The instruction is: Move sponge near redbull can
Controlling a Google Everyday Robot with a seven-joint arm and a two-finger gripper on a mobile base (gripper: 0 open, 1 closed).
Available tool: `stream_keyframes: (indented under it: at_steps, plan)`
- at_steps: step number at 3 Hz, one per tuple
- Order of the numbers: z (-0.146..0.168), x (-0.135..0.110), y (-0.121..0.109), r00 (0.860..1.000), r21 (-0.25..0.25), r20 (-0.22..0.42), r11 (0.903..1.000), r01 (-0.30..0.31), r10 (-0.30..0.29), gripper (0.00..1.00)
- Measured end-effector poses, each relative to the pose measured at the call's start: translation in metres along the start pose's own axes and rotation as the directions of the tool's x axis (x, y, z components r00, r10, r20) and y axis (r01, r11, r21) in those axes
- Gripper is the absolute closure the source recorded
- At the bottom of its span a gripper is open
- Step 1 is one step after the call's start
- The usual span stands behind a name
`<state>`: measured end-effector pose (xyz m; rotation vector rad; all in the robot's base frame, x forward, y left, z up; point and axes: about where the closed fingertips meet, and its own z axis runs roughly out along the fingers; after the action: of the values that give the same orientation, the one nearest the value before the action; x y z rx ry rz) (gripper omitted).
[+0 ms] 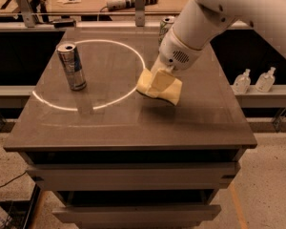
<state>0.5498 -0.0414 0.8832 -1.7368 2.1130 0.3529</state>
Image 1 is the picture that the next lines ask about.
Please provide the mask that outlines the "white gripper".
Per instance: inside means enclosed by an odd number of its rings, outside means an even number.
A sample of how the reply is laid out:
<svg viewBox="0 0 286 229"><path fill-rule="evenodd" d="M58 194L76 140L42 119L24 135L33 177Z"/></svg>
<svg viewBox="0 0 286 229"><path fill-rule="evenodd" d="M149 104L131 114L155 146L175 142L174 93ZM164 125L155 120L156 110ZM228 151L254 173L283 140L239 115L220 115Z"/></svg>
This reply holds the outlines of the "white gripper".
<svg viewBox="0 0 286 229"><path fill-rule="evenodd" d="M159 47L159 56L151 67L152 80L150 81L146 94L150 97L158 97L174 82L174 76L168 72L168 67L175 70L186 70L202 54L202 50L193 50L184 45L170 29Z"/></svg>

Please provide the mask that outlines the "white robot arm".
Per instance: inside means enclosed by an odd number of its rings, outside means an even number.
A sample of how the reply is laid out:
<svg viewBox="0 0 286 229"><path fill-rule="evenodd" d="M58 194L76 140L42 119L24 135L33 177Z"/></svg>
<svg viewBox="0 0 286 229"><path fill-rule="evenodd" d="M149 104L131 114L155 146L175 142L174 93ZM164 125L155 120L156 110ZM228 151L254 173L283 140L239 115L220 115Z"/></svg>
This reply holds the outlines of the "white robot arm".
<svg viewBox="0 0 286 229"><path fill-rule="evenodd" d="M173 71L190 68L204 47L237 20L286 58L286 0L189 0L162 39L152 68L140 75L136 89L151 98L176 101L182 82Z"/></svg>

